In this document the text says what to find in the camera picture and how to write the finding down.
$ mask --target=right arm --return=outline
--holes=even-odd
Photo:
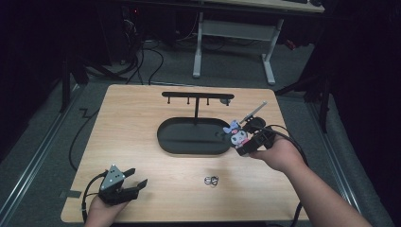
[[[288,177],[313,226],[371,226],[304,163],[298,150],[285,138],[276,136],[272,148],[252,152],[250,156]]]

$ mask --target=person's hand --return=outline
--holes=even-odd
[[[280,135],[275,136],[272,148],[251,152],[250,157],[263,160],[272,169],[284,173],[291,167],[305,166],[299,151]]]
[[[88,218],[85,227],[109,227],[115,217],[128,205],[129,201],[114,206],[103,202],[98,196],[94,197],[89,207]]]

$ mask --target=white desk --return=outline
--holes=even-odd
[[[314,7],[310,3],[301,4],[282,0],[203,0],[203,2],[234,4],[247,7],[269,8],[278,10],[296,10],[310,13],[322,13],[323,7]],[[216,20],[203,20],[203,13],[200,13],[198,27],[198,43],[195,53],[193,77],[201,76],[201,40],[203,35],[231,37],[238,39],[248,39],[270,42],[269,48],[265,54],[262,54],[262,63],[265,68],[268,84],[274,85],[275,79],[271,70],[270,58],[276,45],[283,19],[277,21],[276,26],[260,26],[241,23],[222,22]]]

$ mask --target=desk leg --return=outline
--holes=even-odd
[[[270,65],[270,58],[271,58],[271,54],[273,53],[274,47],[277,43],[278,36],[280,35],[280,31],[281,31],[281,27],[283,26],[283,23],[284,23],[284,19],[280,19],[278,21],[277,26],[272,33],[269,51],[267,54],[262,54],[262,61],[263,61],[263,65],[265,66],[266,77],[268,78],[268,84],[270,84],[270,85],[275,84],[274,74],[271,70],[271,65]]]
[[[202,36],[202,26],[203,26],[203,12],[200,12],[200,21],[198,24],[198,44],[197,52],[195,53],[194,61],[194,73],[193,78],[199,78],[201,76],[201,36]]]

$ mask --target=gray carpet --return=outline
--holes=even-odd
[[[147,47],[155,46],[155,43],[147,44]],[[183,47],[178,45],[171,48],[159,44],[153,50],[163,55],[163,66],[152,78],[153,82],[168,82],[179,84],[190,84],[198,86],[213,87],[251,87],[278,90],[295,82],[305,66],[313,46],[300,47],[290,51],[285,46],[278,45],[271,59],[273,72],[276,76],[276,85],[269,86],[259,55],[251,55],[233,51],[237,46],[224,45],[219,51],[206,50],[203,52],[202,71],[200,79],[192,79],[192,67],[195,47],[191,43]],[[155,52],[146,50],[144,52],[144,64],[140,74],[144,83],[154,70],[162,62],[162,58]],[[115,65],[112,70],[119,70],[123,66]],[[64,194],[70,188],[74,179],[75,171],[68,161],[68,152],[79,129],[87,121],[83,117],[84,111],[87,115],[93,114],[101,105],[107,87],[113,83],[104,77],[91,77],[87,86],[80,87],[74,94],[77,98],[71,106],[70,112],[63,119],[59,130],[49,145],[43,163],[33,175],[33,181],[29,182],[24,196],[15,202],[15,210],[10,211],[7,226],[81,226],[76,223],[63,223],[60,215],[64,206]],[[140,84],[136,75],[131,84]],[[327,155],[327,144],[329,141],[331,149],[336,153],[340,166],[347,180],[355,192],[359,208],[374,226],[392,226],[387,212],[382,207],[373,187],[366,177],[352,146],[350,145],[345,130],[340,123],[336,111],[335,102],[330,100],[330,112],[327,118],[328,134],[322,135],[316,126],[316,118],[313,114],[315,106],[319,103],[304,103],[302,93],[289,93],[278,97],[279,105],[283,113],[289,131],[303,147],[311,168],[317,172],[330,186],[339,193],[340,187]],[[7,159],[0,165],[3,173],[2,186],[0,187],[0,204],[6,201],[14,186],[24,176],[24,171],[30,160],[35,156],[38,148],[52,123],[59,115],[61,107],[61,85],[59,84],[41,109],[31,118],[29,127],[14,146]],[[85,149],[86,142],[90,136],[91,129],[96,118],[88,121],[82,132],[78,135],[75,145],[72,147],[72,160],[75,166],[79,164],[80,157]],[[275,222],[289,226],[289,222]],[[228,223],[221,226],[240,226],[241,223]],[[265,225],[265,223],[254,223],[254,225]],[[308,221],[301,221],[298,226],[310,226]]]

